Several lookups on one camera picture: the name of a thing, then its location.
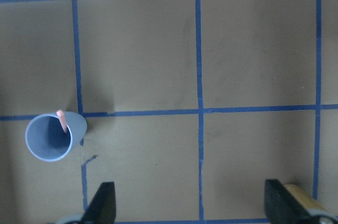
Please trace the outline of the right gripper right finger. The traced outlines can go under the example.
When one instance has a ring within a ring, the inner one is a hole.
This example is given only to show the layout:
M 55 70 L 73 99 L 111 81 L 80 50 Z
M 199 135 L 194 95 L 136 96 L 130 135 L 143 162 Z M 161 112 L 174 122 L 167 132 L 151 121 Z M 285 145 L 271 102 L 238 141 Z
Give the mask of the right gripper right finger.
M 277 179 L 265 180 L 264 212 L 272 224 L 317 223 Z

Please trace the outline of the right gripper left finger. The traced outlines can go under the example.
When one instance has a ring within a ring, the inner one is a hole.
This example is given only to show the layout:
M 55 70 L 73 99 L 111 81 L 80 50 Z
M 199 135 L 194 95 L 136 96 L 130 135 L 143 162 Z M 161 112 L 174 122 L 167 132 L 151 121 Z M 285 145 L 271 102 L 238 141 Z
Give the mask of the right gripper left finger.
M 114 182 L 103 182 L 82 216 L 82 223 L 114 223 L 116 194 Z

